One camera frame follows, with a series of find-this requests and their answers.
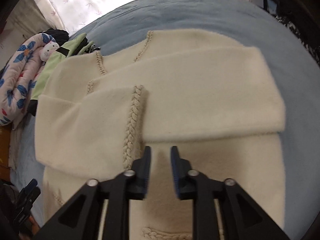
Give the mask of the black white patterned clothing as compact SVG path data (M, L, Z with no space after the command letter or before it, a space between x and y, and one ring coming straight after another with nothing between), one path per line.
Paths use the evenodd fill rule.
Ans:
M281 23L285 28L287 28L295 37L300 41L306 51L312 56L319 66L319 44L312 41L310 35L306 33L305 30L300 31L300 29L288 19L286 16L275 15L274 18Z

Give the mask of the hello kitty plush toy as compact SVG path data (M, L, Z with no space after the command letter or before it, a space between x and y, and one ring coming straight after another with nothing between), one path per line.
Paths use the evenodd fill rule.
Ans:
M59 44L56 42L49 42L40 51L40 59L43 62L47 62L53 52L60 48Z

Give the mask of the floral rolled quilt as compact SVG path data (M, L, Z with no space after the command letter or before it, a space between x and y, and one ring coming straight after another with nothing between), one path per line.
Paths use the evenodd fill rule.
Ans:
M55 39L40 33L26 40L14 52L1 76L1 126L17 125L25 115L36 76L43 65L41 50Z

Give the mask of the blue bed blanket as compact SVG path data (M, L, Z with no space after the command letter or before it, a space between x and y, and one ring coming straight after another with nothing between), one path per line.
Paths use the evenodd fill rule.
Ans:
M290 239L301 239L319 213L319 66L300 41L270 14L245 0L136 0L84 28L103 56L145 40L150 31L198 29L258 48L285 105L279 132L285 169L284 225ZM41 185L32 217L44 226L44 165L35 142L27 149L35 160L24 165L27 180Z

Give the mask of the black clothes pile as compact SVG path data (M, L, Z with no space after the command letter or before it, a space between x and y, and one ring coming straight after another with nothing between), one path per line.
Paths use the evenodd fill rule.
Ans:
M59 46L69 41L69 33L65 30L50 28L47 31L43 31L43 33L51 35Z

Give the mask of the cream knit cardigan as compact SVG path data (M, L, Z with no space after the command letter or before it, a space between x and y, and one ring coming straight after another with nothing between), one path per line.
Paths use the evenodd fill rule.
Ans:
M191 238L192 205L175 196L172 146L209 178L236 180L283 226L284 128L285 105L261 51L224 35L150 31L109 56L69 57L37 106L44 220L87 180L128 170L148 145L148 194L131 203L131 239Z

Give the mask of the green folded garment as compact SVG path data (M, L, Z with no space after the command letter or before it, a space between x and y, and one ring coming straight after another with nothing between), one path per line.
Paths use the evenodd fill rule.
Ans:
M94 41L87 39L87 34L82 33L76 38L65 42L57 50L55 50L44 64L44 69L37 78L35 87L33 88L27 112L32 116L36 115L39 96L42 94L47 81L57 65L71 56L91 53L96 49Z

